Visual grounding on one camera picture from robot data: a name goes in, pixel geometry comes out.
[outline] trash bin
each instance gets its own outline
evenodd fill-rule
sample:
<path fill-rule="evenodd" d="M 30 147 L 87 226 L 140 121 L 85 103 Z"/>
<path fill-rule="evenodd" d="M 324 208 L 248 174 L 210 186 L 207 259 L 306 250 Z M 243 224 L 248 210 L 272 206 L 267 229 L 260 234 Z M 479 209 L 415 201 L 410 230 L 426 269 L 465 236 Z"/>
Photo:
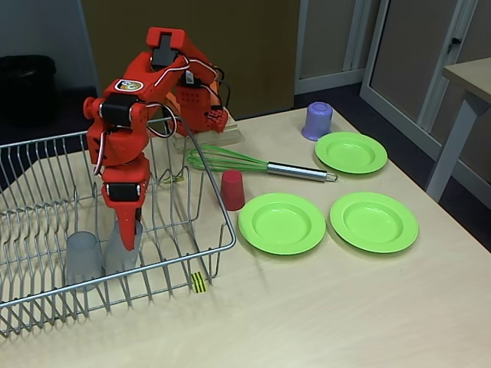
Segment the trash bin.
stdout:
<path fill-rule="evenodd" d="M 54 61 L 41 55 L 0 57 L 0 120 L 39 127 L 54 119 Z"/>

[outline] green whisk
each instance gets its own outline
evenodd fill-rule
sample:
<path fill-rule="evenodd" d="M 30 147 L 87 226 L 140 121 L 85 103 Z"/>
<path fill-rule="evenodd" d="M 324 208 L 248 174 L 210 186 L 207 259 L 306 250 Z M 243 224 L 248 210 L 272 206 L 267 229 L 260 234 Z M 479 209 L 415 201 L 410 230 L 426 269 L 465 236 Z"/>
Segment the green whisk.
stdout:
<path fill-rule="evenodd" d="M 287 165 L 285 163 L 266 162 L 231 151 L 230 149 L 227 150 L 215 146 L 201 146 L 201 150 L 212 171 L 238 170 L 241 172 L 264 172 L 318 182 L 335 182 L 338 179 L 336 174 L 324 170 L 309 169 L 308 167 Z M 195 169 L 205 169 L 196 148 L 186 152 L 186 160 Z"/>

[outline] floor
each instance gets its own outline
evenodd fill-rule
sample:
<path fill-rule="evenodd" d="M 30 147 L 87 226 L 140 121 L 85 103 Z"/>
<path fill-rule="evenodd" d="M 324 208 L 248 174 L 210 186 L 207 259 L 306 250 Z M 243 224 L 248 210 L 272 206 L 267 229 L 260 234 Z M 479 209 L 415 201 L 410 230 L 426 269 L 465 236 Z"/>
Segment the floor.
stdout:
<path fill-rule="evenodd" d="M 389 158 L 416 184 L 424 187 L 434 161 L 360 98 L 360 84 L 295 96 L 295 108 L 324 101 L 336 109 L 363 134 L 382 143 Z M 481 244 L 491 251 L 491 210 L 455 179 L 450 179 L 440 205 Z"/>
<path fill-rule="evenodd" d="M 341 115 L 351 122 L 363 134 L 367 134 L 381 142 L 387 149 L 389 158 L 398 165 L 416 184 L 424 187 L 427 182 L 433 160 L 417 148 L 408 138 L 385 120 L 370 105 L 364 102 L 360 94 L 360 84 L 321 90 L 295 97 L 294 108 L 307 107 L 311 102 L 324 101 L 333 106 Z M 93 90 L 79 90 L 60 96 L 60 108 L 55 121 L 49 126 L 24 127 L 0 121 L 2 135 L 0 144 L 20 142 L 34 138 L 54 136 L 86 130 L 90 122 L 82 114 L 82 103 Z M 2 162 L 6 163 L 7 150 L 2 150 Z M 12 182 L 14 174 L 5 164 L 8 181 Z M 8 182 L 5 177 L 0 186 L 5 188 Z M 491 251 L 491 210 L 479 202 L 456 180 L 451 179 L 440 201 L 442 207 L 449 212 L 468 232 Z"/>

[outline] sticker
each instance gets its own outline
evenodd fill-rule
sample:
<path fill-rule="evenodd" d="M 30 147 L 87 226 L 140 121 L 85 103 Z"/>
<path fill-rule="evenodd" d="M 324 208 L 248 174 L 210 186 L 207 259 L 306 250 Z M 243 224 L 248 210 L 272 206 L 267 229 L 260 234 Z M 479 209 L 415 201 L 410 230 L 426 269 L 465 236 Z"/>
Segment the sticker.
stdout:
<path fill-rule="evenodd" d="M 191 274 L 191 278 L 193 279 L 194 291 L 196 293 L 206 293 L 205 279 L 201 275 L 201 272 L 198 271 Z"/>
<path fill-rule="evenodd" d="M 186 83 L 194 84 L 194 75 L 190 71 L 186 71 Z"/>
<path fill-rule="evenodd" d="M 115 90 L 120 90 L 122 92 L 136 92 L 137 90 L 141 90 L 143 88 L 143 83 L 138 80 L 128 80 L 128 79 L 119 79 L 114 86 Z"/>

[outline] table leg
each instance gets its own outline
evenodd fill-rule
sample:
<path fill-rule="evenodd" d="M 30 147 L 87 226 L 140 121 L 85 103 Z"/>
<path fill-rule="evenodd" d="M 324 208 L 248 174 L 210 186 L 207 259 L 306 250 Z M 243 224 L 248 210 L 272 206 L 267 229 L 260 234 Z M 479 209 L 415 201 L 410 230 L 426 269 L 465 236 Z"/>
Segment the table leg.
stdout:
<path fill-rule="evenodd" d="M 450 131 L 448 140 L 440 151 L 428 182 L 427 194 L 435 201 L 440 201 L 476 119 L 483 115 L 488 108 L 489 104 L 487 102 L 470 92 L 466 92 L 459 114 Z"/>

